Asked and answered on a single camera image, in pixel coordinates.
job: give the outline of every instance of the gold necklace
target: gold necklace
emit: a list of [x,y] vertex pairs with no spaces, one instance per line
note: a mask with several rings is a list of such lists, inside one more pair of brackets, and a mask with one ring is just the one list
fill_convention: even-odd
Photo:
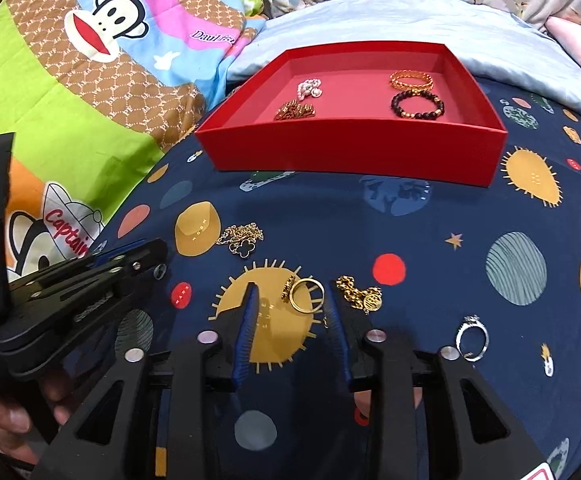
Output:
[[364,290],[355,288],[355,280],[352,276],[340,276],[335,282],[337,288],[344,291],[344,300],[353,308],[363,310],[365,314],[376,312],[381,307],[381,288],[370,286]]
[[257,240],[264,240],[264,232],[252,222],[248,225],[231,225],[215,242],[217,245],[228,244],[228,250],[247,258],[254,251]]

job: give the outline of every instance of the green stripe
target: green stripe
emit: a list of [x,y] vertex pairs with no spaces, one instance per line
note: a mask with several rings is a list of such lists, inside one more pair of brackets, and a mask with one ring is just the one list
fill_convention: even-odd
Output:
[[105,117],[46,72],[0,4],[0,133],[16,132],[14,156],[44,182],[108,219],[162,153],[148,134]]

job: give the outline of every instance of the red tray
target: red tray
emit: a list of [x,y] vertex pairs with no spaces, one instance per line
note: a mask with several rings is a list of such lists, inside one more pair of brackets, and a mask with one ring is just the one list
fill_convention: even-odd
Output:
[[[398,118],[389,76],[419,70],[433,76],[445,104],[436,121]],[[307,97],[311,118],[274,121],[297,97],[297,85],[319,78],[323,94]],[[416,97],[405,111],[428,111]],[[444,180],[488,187],[507,132],[472,75],[438,43],[360,41],[287,50],[253,75],[196,132],[218,170],[328,171]]]

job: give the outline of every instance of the navy blue bedsheet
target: navy blue bedsheet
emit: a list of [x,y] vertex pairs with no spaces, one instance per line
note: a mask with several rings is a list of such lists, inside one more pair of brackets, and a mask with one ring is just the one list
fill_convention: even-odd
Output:
[[[152,351],[212,329],[249,280],[272,305],[260,316],[246,383],[216,399],[225,478],[359,477],[367,421],[329,350],[322,314],[303,316],[279,301],[280,283],[296,269],[324,284],[349,274],[362,287],[381,286],[373,323],[400,326],[424,351],[453,344],[463,317],[477,314],[491,338],[479,371],[557,475],[567,478],[581,463],[581,117],[514,87],[479,83],[509,130],[488,189],[357,174],[221,173],[190,136],[107,225],[98,239],[107,250],[154,237],[172,250],[167,278],[138,305],[153,320]],[[249,222],[263,229],[247,260],[212,244],[211,216],[206,242],[181,238],[184,253],[206,243],[205,252],[177,251],[180,214],[206,201],[222,230]]]

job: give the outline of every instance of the pink pillow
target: pink pillow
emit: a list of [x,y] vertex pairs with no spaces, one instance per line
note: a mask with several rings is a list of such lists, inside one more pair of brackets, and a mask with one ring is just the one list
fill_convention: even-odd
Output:
[[581,25],[551,16],[546,28],[581,67]]

